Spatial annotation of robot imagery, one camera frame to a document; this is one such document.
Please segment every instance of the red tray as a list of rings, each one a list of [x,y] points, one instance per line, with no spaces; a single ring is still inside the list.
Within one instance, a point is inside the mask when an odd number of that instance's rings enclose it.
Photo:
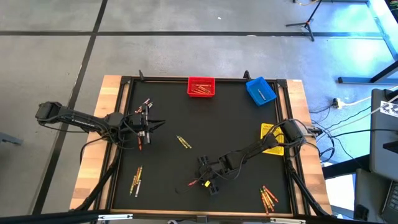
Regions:
[[[206,88],[210,92],[203,93],[203,90],[199,88],[200,85],[202,88]],[[216,79],[206,77],[189,77],[187,93],[191,97],[213,97],[216,94]]]

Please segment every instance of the tripod stand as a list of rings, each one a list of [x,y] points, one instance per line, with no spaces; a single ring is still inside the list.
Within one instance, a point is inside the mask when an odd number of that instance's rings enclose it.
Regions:
[[[310,36],[311,36],[311,41],[312,41],[312,42],[315,41],[315,39],[313,38],[313,33],[312,33],[312,31],[311,31],[310,22],[311,22],[311,20],[312,20],[313,15],[314,15],[315,12],[317,11],[319,5],[321,4],[321,2],[322,2],[322,0],[319,0],[319,1],[318,1],[317,6],[316,6],[315,9],[313,10],[311,16],[308,18],[307,21],[305,21],[305,22],[300,22],[300,23],[296,23],[296,24],[287,24],[286,27],[290,27],[290,26],[300,26],[300,27],[304,27],[304,28],[306,28],[306,29],[309,31]]]

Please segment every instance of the blue tray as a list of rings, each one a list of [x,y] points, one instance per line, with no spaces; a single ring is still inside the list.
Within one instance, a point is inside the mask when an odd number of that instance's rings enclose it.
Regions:
[[[264,78],[258,77],[255,80],[251,80],[246,83],[246,90],[249,92],[251,97],[254,99],[258,106],[264,105],[267,102],[276,98],[275,93],[272,91],[272,88],[268,85],[267,81]]]

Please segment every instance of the wooden table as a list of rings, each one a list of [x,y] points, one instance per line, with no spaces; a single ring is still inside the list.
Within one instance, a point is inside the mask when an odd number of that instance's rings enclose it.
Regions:
[[[94,116],[104,117],[109,113],[114,112],[116,98],[118,97],[119,86],[121,82],[120,75],[105,75],[102,83],[102,87],[99,93],[98,101]],[[303,83],[301,80],[287,80],[290,105],[292,108],[293,117],[301,120],[306,125],[311,125],[310,114],[308,112],[307,100],[303,89]],[[125,86],[122,96],[122,103],[120,112],[124,111],[124,104],[126,102],[128,85]],[[280,101],[282,104],[282,113],[284,118],[287,118],[287,110],[285,107],[285,97],[282,88],[279,88]],[[92,141],[99,138],[98,134],[90,133],[87,141]],[[314,139],[307,138],[307,140],[315,144]],[[80,170],[75,184],[72,201],[70,208],[76,208],[79,206],[84,199],[90,194],[95,185],[100,179],[101,166],[104,161],[106,149],[106,141],[98,141],[90,144],[86,147],[81,162]],[[326,192],[326,184],[323,178],[322,168],[318,156],[318,151],[308,144],[303,145],[300,156],[302,160],[302,168],[305,177],[305,183],[315,200],[322,206],[322,208],[331,214],[331,207]],[[105,208],[105,201],[108,194],[109,181],[105,185],[99,204],[100,209]],[[298,204],[298,212],[304,214],[302,197],[300,189],[295,184],[295,192]]]

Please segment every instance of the gray floor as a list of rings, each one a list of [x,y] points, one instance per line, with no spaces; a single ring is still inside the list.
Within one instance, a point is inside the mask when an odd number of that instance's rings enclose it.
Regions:
[[[100,0],[0,1],[0,30],[92,30]],[[303,22],[315,5],[290,0],[108,1],[100,30],[189,30],[298,32],[284,24]],[[365,4],[323,3],[312,28],[317,32],[378,32]],[[24,139],[0,145],[0,216],[29,213],[56,132],[34,115],[44,101],[66,105],[89,37],[0,37],[0,131]],[[381,38],[306,37],[97,37],[78,95],[76,110],[94,112],[103,75],[210,76],[302,79],[310,109],[338,97],[360,100],[373,88],[339,85],[337,77],[371,77],[393,62]],[[331,110],[328,126],[370,102]],[[319,120],[325,114],[314,115]],[[369,118],[339,132],[369,127]],[[369,152],[369,133],[342,136],[354,157]],[[67,134],[44,212],[68,209],[85,134]],[[329,147],[327,140],[320,149]],[[349,157],[338,146],[333,158]]]

